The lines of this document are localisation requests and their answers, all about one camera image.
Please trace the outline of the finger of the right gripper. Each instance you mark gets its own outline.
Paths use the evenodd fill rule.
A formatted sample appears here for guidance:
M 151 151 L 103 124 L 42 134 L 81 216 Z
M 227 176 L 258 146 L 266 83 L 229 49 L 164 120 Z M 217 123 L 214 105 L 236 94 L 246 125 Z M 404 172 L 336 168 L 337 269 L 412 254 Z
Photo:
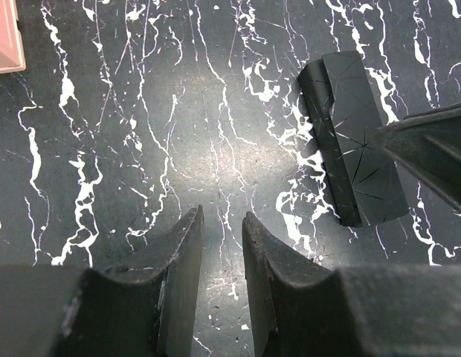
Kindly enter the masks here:
M 461 213 L 461 102 L 380 127 L 373 144 Z

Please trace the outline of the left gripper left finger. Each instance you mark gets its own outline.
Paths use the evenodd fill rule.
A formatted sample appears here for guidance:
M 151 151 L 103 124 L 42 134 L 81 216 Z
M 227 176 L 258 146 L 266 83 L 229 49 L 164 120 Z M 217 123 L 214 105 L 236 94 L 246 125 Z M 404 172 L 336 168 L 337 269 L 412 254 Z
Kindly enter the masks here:
M 204 213 L 105 271 L 0 266 L 0 356 L 188 356 Z

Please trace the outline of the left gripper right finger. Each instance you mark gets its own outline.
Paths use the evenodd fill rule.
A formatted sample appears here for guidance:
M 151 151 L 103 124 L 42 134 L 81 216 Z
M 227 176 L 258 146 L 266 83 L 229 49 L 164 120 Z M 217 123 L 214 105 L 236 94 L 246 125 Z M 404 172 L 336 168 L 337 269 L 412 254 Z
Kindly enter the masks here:
M 461 356 L 461 266 L 324 268 L 242 222 L 257 356 Z

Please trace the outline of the black sunglasses case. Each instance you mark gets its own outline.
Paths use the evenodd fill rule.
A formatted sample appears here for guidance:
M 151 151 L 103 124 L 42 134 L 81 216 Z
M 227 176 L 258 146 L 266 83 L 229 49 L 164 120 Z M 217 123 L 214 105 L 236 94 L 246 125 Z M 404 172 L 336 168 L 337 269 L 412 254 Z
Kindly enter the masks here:
M 396 165 L 370 141 L 382 122 L 361 55 L 324 54 L 297 80 L 340 223 L 366 228 L 406 215 Z

